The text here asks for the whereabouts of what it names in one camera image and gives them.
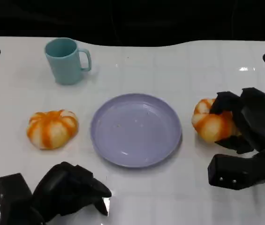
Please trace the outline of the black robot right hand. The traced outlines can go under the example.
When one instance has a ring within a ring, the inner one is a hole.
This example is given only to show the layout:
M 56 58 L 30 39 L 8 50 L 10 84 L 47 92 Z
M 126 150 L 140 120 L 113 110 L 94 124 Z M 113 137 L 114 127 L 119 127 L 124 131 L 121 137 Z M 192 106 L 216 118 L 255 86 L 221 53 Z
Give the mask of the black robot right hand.
M 231 112 L 232 120 L 241 133 L 220 139 L 222 147 L 244 154 L 265 150 L 265 93 L 254 88 L 243 88 L 240 96 L 230 92 L 218 92 L 210 114 Z

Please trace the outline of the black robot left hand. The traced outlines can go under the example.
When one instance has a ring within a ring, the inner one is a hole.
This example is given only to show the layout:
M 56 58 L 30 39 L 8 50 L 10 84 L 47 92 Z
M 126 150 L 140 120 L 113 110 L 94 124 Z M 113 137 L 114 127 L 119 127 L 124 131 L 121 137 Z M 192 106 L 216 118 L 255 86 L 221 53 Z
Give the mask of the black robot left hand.
M 32 207 L 40 213 L 45 222 L 57 215 L 73 214 L 88 205 L 104 216 L 108 215 L 104 198 L 110 198 L 111 191 L 93 173 L 68 162 L 53 166 L 38 183 L 32 195 Z

